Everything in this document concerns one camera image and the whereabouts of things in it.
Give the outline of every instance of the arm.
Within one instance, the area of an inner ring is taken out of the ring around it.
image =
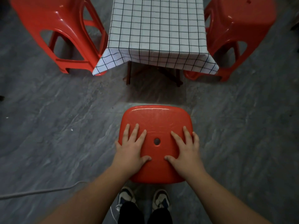
[[[122,145],[115,142],[116,153],[112,165],[86,188],[60,205],[40,224],[103,222],[109,207],[125,182],[137,173],[144,163],[151,160],[149,156],[140,157],[146,130],[136,141],[139,125],[136,124],[128,139],[129,128],[128,124],[123,134]]]
[[[194,190],[214,224],[270,224],[241,200],[217,183],[204,169],[200,159],[199,138],[193,132],[194,143],[186,127],[183,128],[186,144],[174,132],[171,135],[180,149],[177,159],[166,156],[174,169]]]

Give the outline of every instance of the black and white sneaker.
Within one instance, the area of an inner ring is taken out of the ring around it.
[[[159,208],[166,208],[168,211],[171,209],[168,194],[164,189],[158,189],[152,200],[152,211]]]
[[[118,194],[118,205],[116,206],[116,210],[120,211],[121,206],[125,202],[133,202],[136,204],[136,199],[134,193],[129,187],[124,186]]]

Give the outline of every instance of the forearm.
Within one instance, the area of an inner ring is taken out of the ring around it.
[[[209,174],[195,173],[187,182],[200,199],[213,224],[270,224]]]
[[[41,224],[102,223],[107,211],[126,182],[126,176],[113,167],[108,168],[86,188],[60,205]]]

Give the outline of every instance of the hand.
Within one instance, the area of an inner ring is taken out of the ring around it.
[[[180,138],[179,135],[171,132],[171,135],[176,140],[180,155],[177,159],[172,156],[165,156],[165,160],[171,163],[177,173],[186,181],[197,173],[205,173],[204,165],[200,159],[199,153],[199,138],[198,135],[193,132],[194,143],[192,137],[186,127],[183,127],[185,134],[186,144]]]
[[[129,129],[130,124],[127,124],[123,133],[122,145],[115,141],[116,153],[111,165],[111,167],[115,167],[118,171],[123,172],[127,179],[136,174],[147,161],[152,160],[150,156],[140,157],[141,146],[147,131],[144,130],[136,140],[139,125],[136,124],[130,138]]]

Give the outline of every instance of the person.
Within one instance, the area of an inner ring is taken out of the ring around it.
[[[136,124],[130,137],[129,128],[128,124],[124,130],[122,145],[117,141],[115,142],[116,153],[111,166],[66,203],[61,204],[52,214],[40,222],[41,224],[102,223],[118,194],[117,207],[120,211],[118,223],[144,223],[144,217],[136,206],[133,192],[123,186],[146,162],[151,161],[151,157],[140,157],[146,130],[136,139],[139,125]],[[179,147],[179,157],[175,159],[172,156],[165,156],[165,160],[170,162],[177,173],[194,190],[212,223],[269,224],[269,221],[250,209],[206,172],[200,158],[199,137],[194,132],[192,137],[186,127],[183,127],[183,131],[186,143],[175,132],[171,132]],[[169,197],[165,190],[159,190],[155,193],[152,205],[153,213],[148,224],[172,223],[169,213]]]

